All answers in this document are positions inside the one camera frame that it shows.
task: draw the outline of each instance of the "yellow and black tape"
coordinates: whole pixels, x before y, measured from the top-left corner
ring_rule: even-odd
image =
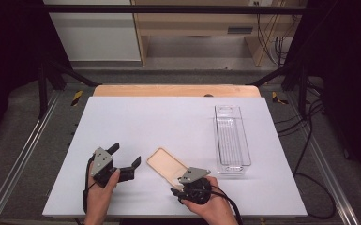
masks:
[[[273,92],[273,102],[274,103],[281,103],[283,105],[287,105],[289,104],[289,102],[287,100],[279,100],[279,98],[277,97],[277,93]]]
[[[72,102],[71,102],[71,106],[76,106],[78,104],[78,101],[81,98],[82,92],[83,91],[77,91],[77,93],[75,93],[74,99],[72,99]]]

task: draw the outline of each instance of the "cabinet door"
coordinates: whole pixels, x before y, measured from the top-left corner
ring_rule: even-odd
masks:
[[[44,0],[45,4],[130,5],[128,0]],[[51,13],[71,62],[140,61],[131,13]]]

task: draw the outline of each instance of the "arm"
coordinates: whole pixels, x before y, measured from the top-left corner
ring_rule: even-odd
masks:
[[[105,188],[101,188],[95,184],[92,176],[88,178],[89,194],[87,196],[87,213],[84,219],[85,225],[100,225],[107,215],[108,206],[110,205],[110,199],[113,194],[113,189],[119,180],[120,171],[117,169],[110,177],[109,182]]]
[[[216,192],[220,192],[214,187],[218,187],[218,180],[212,176],[206,176],[206,179],[212,185]],[[206,220],[209,225],[237,225],[233,211],[227,200],[212,194],[206,204],[196,204],[188,200],[182,200],[182,203],[189,211],[199,215]]]

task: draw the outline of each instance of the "clear plastic container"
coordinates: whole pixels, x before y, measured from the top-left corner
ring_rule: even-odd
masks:
[[[218,172],[244,174],[251,163],[239,106],[215,106],[214,127]]]

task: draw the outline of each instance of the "white tabletop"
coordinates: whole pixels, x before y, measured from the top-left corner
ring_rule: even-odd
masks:
[[[240,106],[251,165],[241,179],[219,176],[213,118],[215,105]],[[138,156],[135,179],[118,184],[108,215],[117,218],[194,218],[170,192],[171,185],[146,160],[159,147],[190,167],[211,170],[242,216],[307,214],[262,97],[90,97],[44,216],[82,218],[87,160],[99,146],[120,143],[115,167]]]

